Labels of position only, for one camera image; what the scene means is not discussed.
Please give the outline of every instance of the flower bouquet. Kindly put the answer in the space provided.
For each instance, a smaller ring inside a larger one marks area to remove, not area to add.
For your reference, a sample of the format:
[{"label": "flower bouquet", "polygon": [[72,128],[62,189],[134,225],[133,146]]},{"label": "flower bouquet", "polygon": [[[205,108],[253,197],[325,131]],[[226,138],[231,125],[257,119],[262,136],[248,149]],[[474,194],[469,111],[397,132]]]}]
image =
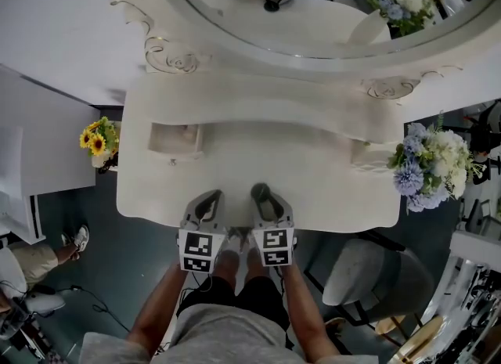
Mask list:
[{"label": "flower bouquet", "polygon": [[367,0],[374,8],[379,9],[390,26],[398,28],[398,37],[423,30],[433,13],[432,0]]},{"label": "flower bouquet", "polygon": [[108,161],[111,163],[117,160],[118,143],[117,129],[107,117],[90,124],[80,135],[80,147],[88,148],[88,155],[93,159],[99,157],[98,167],[106,166]]},{"label": "flower bouquet", "polygon": [[409,125],[388,167],[395,170],[395,188],[407,196],[407,208],[414,212],[434,209],[450,196],[461,197],[467,178],[484,168],[474,163],[459,135],[442,131],[441,125],[426,129],[419,123]]}]

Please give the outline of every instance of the black shorts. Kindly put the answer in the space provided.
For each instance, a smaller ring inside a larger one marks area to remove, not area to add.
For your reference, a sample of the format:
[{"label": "black shorts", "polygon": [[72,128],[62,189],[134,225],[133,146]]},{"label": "black shorts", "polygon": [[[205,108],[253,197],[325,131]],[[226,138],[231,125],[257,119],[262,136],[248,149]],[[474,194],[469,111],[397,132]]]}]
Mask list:
[{"label": "black shorts", "polygon": [[188,294],[181,302],[177,315],[188,307],[199,304],[229,305],[249,310],[277,323],[285,331],[290,325],[289,315],[283,307],[282,296],[274,282],[267,276],[251,279],[238,296],[235,296],[232,287],[223,278],[218,276],[212,276],[212,280],[207,278],[198,289]]}]

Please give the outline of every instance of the round mirror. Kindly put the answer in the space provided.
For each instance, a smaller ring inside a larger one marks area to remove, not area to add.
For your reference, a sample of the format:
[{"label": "round mirror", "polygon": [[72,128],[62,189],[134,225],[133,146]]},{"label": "round mirror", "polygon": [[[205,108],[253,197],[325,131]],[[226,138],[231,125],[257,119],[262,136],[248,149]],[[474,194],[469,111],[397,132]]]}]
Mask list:
[{"label": "round mirror", "polygon": [[[186,1],[211,23],[247,44],[320,59],[410,49],[451,35],[496,4],[496,0]],[[491,15],[490,20],[495,23],[499,17]],[[462,44],[487,27],[484,23],[463,34],[456,32],[455,43]]]}]

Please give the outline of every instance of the khaki pants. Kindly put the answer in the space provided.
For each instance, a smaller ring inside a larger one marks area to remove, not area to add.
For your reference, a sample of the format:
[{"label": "khaki pants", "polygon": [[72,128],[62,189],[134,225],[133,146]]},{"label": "khaki pants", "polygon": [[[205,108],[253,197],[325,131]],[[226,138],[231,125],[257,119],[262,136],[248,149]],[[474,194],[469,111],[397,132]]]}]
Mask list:
[{"label": "khaki pants", "polygon": [[56,253],[45,244],[36,244],[12,250],[16,257],[28,288],[41,282],[58,264]]}]

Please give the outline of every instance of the yellow flower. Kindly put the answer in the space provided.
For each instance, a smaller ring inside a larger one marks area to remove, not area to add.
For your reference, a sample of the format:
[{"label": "yellow flower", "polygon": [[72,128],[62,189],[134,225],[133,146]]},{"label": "yellow flower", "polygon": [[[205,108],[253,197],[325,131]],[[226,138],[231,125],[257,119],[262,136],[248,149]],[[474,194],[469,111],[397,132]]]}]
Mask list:
[{"label": "yellow flower", "polygon": [[89,126],[87,126],[87,130],[89,130],[91,132],[93,130],[96,130],[100,125],[101,125],[101,121],[94,122],[93,124],[90,124]]},{"label": "yellow flower", "polygon": [[104,153],[104,149],[106,148],[106,142],[104,141],[104,137],[102,137],[99,133],[93,135],[90,142],[90,147],[92,153],[96,156]]},{"label": "yellow flower", "polygon": [[80,135],[80,148],[89,147],[89,142],[94,135],[88,130],[85,129],[84,132]]}]

